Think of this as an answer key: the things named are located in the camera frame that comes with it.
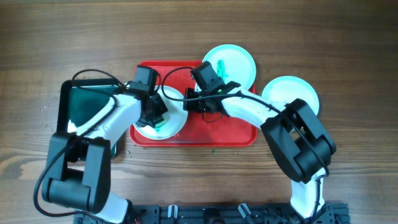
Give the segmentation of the green yellow sponge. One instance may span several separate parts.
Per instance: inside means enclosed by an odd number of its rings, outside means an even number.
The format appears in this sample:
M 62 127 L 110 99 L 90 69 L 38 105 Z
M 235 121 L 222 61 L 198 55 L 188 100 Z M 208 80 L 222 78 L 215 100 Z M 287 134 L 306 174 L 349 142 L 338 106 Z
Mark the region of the green yellow sponge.
M 156 119 L 154 120 L 154 129 L 156 132 L 159 132 L 161 127 L 163 127 L 164 125 L 166 125 L 168 123 L 169 119 L 166 116 L 158 116 L 156 117 Z

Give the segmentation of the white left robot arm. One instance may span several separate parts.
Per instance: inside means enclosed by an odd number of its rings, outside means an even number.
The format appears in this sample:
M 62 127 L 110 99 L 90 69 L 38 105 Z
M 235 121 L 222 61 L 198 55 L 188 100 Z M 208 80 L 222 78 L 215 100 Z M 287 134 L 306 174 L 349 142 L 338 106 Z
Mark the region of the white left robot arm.
M 159 94 L 124 91 L 111 94 L 107 104 L 74 132 L 59 132 L 50 138 L 45 169 L 35 189 L 39 197 L 72 208 L 71 215 L 101 223 L 134 223 L 130 200 L 112 193 L 111 148 L 134 123 L 153 126 L 167 111 Z

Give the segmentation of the white plate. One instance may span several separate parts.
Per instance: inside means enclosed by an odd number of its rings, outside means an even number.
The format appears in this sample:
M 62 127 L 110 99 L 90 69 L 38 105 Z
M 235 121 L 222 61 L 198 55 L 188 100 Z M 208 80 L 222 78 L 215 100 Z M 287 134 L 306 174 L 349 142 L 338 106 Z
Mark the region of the white plate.
M 316 115 L 320 112 L 320 99 L 317 92 L 311 84 L 299 77 L 277 77 L 265 86 L 261 96 L 281 103 L 291 103 L 299 98 L 307 102 Z
M 251 54 L 244 48 L 223 44 L 211 49 L 202 62 L 211 63 L 214 71 L 227 85 L 235 82 L 249 90 L 256 79 L 256 64 Z
M 183 109 L 182 101 L 174 101 L 166 98 L 161 89 L 159 89 L 158 94 L 168 109 L 162 115 L 165 121 L 154 128 L 150 126 L 140 128 L 136 124 L 133 124 L 139 134 L 153 140 L 163 140 L 174 136 L 183 128 L 188 117 L 188 112 Z

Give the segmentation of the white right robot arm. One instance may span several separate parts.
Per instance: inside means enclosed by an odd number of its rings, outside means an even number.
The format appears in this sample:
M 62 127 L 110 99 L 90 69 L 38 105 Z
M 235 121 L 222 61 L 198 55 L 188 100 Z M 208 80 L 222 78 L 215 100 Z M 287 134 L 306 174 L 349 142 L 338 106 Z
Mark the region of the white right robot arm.
M 306 221 L 315 221 L 336 144 L 304 100 L 272 103 L 236 82 L 213 91 L 187 88 L 183 99 L 187 111 L 220 112 L 261 129 L 278 166 L 292 181 L 292 208 Z

